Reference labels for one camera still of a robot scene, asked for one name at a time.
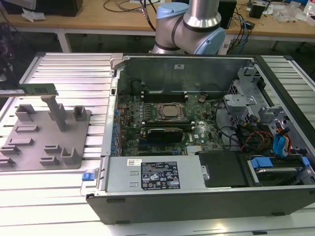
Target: black box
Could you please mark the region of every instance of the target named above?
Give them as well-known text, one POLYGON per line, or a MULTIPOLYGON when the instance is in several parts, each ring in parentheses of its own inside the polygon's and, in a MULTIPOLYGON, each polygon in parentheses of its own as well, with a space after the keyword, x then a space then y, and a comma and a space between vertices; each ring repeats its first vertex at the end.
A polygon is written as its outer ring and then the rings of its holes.
POLYGON ((253 4, 250 11, 250 17, 260 19, 262 12, 265 9, 265 6, 253 4))
MULTIPOLYGON (((4 0, 0 0, 8 14, 23 13, 22 7, 4 0)), ((76 16, 82 6, 83 0, 37 0, 33 12, 42 12, 46 15, 76 16)))
MULTIPOLYGON (((172 0, 174 2, 183 2, 189 4, 189 0, 172 0)), ((221 27, 228 29, 232 20, 232 16, 236 7, 236 0, 220 0, 218 12, 221 15, 221 27)))

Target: blue latch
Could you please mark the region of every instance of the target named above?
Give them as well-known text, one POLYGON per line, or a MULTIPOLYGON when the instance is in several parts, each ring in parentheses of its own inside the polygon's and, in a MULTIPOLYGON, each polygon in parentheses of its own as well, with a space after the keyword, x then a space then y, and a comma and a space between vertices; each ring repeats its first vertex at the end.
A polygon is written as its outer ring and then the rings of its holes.
POLYGON ((83 173, 82 181, 94 181, 94 173, 83 173))
POLYGON ((302 157, 302 161, 303 161, 303 164, 304 164, 305 166, 309 166, 309 165, 310 165, 310 161, 307 159, 307 157, 303 156, 303 157, 302 157))
POLYGON ((255 168, 273 167, 273 164, 269 157, 255 157, 251 160, 252 166, 255 168))
POLYGON ((280 136, 279 134, 276 134, 274 137, 273 151, 275 154, 279 155, 281 158, 285 158, 285 155, 283 154, 284 145, 285 145, 285 137, 280 136))

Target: warning label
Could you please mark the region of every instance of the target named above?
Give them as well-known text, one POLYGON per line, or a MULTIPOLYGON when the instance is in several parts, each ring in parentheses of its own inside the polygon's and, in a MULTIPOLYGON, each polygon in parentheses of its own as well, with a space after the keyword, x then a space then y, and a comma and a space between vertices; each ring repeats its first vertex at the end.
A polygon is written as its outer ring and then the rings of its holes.
POLYGON ((143 190, 181 188, 177 162, 142 162, 141 188, 143 190))

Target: computer case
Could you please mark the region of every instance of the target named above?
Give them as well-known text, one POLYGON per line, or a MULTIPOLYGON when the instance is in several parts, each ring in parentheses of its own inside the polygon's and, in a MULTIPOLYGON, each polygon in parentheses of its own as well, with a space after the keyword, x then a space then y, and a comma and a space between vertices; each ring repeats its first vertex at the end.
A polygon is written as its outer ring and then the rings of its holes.
MULTIPOLYGON (((172 0, 173 2, 183 2, 189 4, 189 0, 172 0)), ((236 0, 220 0, 218 12, 221 15, 221 27, 228 29, 236 6, 236 0)))
MULTIPOLYGON (((21 6, 0 0, 8 14, 21 14, 21 6)), ((43 12, 46 15, 76 16, 81 9, 83 0, 37 0, 36 9, 27 9, 34 12, 43 12)))

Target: aluminum extrusion table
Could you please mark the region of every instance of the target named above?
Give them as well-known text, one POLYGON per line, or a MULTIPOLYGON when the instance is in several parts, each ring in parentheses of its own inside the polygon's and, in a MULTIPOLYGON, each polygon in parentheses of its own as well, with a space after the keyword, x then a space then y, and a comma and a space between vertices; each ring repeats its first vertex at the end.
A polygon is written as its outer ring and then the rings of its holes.
MULTIPOLYGON (((294 61, 281 56, 264 59, 315 125, 313 81, 294 61)), ((36 57, 25 72, 21 83, 54 83, 59 92, 57 101, 62 102, 66 110, 84 105, 92 111, 92 117, 80 169, 0 173, 1 235, 64 235, 71 232, 75 236, 91 233, 104 236, 227 236, 252 235, 253 231, 267 231, 268 235, 314 235, 315 204, 287 216, 102 224, 80 195, 80 187, 82 173, 97 168, 100 162, 111 82, 109 60, 110 54, 46 54, 36 57)), ((14 114, 17 106, 28 103, 36 110, 48 109, 39 97, 10 98, 0 112, 0 145, 4 144, 17 119, 14 114)))

